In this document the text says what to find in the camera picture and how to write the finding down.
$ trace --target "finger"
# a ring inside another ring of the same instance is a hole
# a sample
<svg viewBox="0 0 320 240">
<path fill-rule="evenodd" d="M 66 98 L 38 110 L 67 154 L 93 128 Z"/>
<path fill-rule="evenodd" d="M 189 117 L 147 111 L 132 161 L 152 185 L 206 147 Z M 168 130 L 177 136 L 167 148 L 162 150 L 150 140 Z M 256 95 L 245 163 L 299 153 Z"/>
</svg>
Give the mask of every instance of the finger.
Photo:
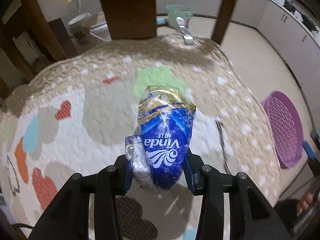
<svg viewBox="0 0 320 240">
<path fill-rule="evenodd" d="M 298 203 L 298 205 L 297 205 L 297 215 L 300 215 L 302 213 L 302 211 L 303 211 L 303 209 L 300 206 L 300 204 Z"/>
<path fill-rule="evenodd" d="M 312 194 L 311 194 L 311 192 L 310 191 L 307 191 L 306 193 L 305 193 L 305 195 L 304 195 L 304 199 L 306 200 L 306 202 L 308 203 L 308 204 L 311 204 L 312 203 Z"/>
<path fill-rule="evenodd" d="M 300 206 L 302 207 L 303 210 L 307 210 L 309 207 L 308 203 L 304 200 L 304 198 L 301 199 Z"/>
</svg>

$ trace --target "purple laundry basket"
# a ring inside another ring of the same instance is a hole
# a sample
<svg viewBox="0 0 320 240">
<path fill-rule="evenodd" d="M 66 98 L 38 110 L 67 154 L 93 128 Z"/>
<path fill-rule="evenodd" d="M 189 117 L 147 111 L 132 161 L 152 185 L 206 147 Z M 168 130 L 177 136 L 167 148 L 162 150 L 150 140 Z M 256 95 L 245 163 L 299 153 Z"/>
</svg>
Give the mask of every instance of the purple laundry basket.
<svg viewBox="0 0 320 240">
<path fill-rule="evenodd" d="M 291 100 L 273 91 L 262 103 L 271 125 L 281 168 L 295 166 L 302 157 L 303 132 L 300 117 Z"/>
</svg>

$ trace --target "wooden table leg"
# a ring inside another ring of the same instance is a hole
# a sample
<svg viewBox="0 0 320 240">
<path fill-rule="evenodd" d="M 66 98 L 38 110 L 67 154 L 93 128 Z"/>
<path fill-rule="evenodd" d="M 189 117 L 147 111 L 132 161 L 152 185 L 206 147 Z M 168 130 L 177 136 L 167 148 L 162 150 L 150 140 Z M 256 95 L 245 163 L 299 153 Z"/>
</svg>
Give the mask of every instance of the wooden table leg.
<svg viewBox="0 0 320 240">
<path fill-rule="evenodd" d="M 221 2 L 218 18 L 211 37 L 211 40 L 219 45 L 221 45 L 224 34 L 226 33 L 236 1 L 237 0 L 222 0 Z"/>
<path fill-rule="evenodd" d="M 58 42 L 47 23 L 37 0 L 20 0 L 28 29 L 55 61 L 68 58 L 67 54 Z"/>
<path fill-rule="evenodd" d="M 12 89 L 0 77 L 0 97 L 6 99 L 12 93 Z"/>
<path fill-rule="evenodd" d="M 112 40 L 155 37 L 156 0 L 100 0 Z"/>
<path fill-rule="evenodd" d="M 7 37 L 4 31 L 3 21 L 0 19 L 0 47 L 7 54 L 10 61 L 14 66 L 21 71 L 24 77 L 31 81 L 35 76 L 36 72 L 32 70 L 31 65 L 26 61 L 21 52 L 14 44 L 12 38 Z"/>
</svg>

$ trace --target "blue plastic packaging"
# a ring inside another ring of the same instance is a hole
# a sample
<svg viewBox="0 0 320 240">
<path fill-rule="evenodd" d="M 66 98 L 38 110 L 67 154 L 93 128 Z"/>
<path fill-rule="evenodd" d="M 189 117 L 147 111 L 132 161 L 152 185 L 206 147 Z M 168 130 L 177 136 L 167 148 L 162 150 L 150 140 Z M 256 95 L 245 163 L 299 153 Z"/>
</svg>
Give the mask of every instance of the blue plastic packaging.
<svg viewBox="0 0 320 240">
<path fill-rule="evenodd" d="M 148 86 L 139 102 L 138 124 L 154 184 L 169 189 L 180 178 L 196 106 L 178 88 Z"/>
</svg>

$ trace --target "cable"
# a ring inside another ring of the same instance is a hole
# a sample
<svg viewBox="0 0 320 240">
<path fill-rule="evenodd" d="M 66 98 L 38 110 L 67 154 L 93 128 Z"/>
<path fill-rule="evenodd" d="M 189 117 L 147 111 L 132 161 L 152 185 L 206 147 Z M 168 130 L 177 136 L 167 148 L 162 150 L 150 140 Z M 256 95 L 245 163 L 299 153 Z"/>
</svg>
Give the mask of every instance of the cable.
<svg viewBox="0 0 320 240">
<path fill-rule="evenodd" d="M 78 7 L 78 15 L 80 15 L 80 10 L 81 10 L 81 0 L 77 0 L 77 7 Z"/>
<path fill-rule="evenodd" d="M 29 228 L 29 229 L 33 229 L 32 226 L 26 225 L 26 224 L 22 224 L 22 223 L 16 223 L 16 224 L 12 224 L 11 225 L 14 229 L 15 228 Z"/>
<path fill-rule="evenodd" d="M 92 35 L 93 37 L 98 38 L 99 40 L 102 40 L 102 41 L 105 41 L 105 42 L 109 42 L 108 40 L 106 40 L 106 39 L 104 39 L 104 38 L 102 38 L 102 37 L 100 37 L 100 36 L 98 36 L 98 35 L 95 35 L 95 34 L 92 33 L 92 32 L 89 32 L 89 34 Z"/>
</svg>

